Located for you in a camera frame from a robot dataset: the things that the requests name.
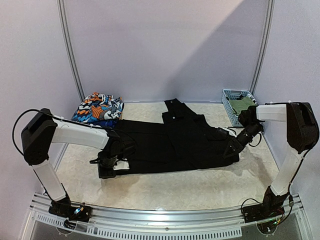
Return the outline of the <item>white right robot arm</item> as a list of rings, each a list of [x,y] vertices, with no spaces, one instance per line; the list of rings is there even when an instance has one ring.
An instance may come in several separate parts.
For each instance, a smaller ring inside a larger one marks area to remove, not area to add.
[[[239,154],[264,129],[267,144],[270,145],[274,139],[271,134],[275,133],[271,128],[284,128],[277,134],[277,143],[283,148],[283,159],[278,174],[265,192],[265,196],[287,196],[303,160],[320,138],[319,126],[311,104],[287,101],[249,106],[240,113],[238,119],[243,130],[230,138],[223,153],[224,158]]]

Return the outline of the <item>black trousers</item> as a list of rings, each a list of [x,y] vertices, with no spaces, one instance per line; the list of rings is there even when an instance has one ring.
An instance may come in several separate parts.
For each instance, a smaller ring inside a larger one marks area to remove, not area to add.
[[[166,100],[162,123],[119,120],[114,127],[120,137],[135,140],[136,150],[127,157],[129,170],[118,175],[157,174],[227,167],[239,155],[223,158],[231,136],[210,126],[205,116],[192,111],[178,99]]]

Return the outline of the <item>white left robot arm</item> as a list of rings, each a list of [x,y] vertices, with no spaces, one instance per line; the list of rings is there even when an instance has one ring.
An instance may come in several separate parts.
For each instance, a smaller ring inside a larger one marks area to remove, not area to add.
[[[62,153],[65,153],[69,145],[100,150],[102,156],[96,160],[100,163],[104,158],[117,159],[125,156],[134,149],[136,142],[131,136],[128,139],[121,138],[121,130],[68,120],[52,114],[48,108],[31,108],[21,113],[21,116],[31,112],[35,115],[21,131],[21,147],[18,147],[15,140],[16,122],[11,132],[12,143],[31,166],[49,198],[55,202],[55,209],[63,217],[70,217],[75,211],[74,205],[65,199],[67,192],[49,160],[51,146],[62,145]]]

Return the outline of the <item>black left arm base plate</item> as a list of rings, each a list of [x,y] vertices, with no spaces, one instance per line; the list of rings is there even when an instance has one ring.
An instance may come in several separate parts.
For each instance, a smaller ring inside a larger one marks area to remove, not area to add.
[[[92,216],[93,208],[85,203],[73,204],[68,197],[59,201],[51,201],[48,212],[52,215],[68,219],[69,221],[80,221],[88,223]]]

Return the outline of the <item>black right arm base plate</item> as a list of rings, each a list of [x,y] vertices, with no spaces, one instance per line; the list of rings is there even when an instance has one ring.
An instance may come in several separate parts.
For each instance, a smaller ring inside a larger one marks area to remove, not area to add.
[[[271,221],[274,226],[279,225],[288,218],[293,207],[293,200],[290,197],[290,211],[286,215],[283,204],[287,198],[276,197],[275,199],[267,198],[262,202],[258,202],[254,198],[247,198],[240,206],[240,212],[245,223],[258,222],[262,220]]]

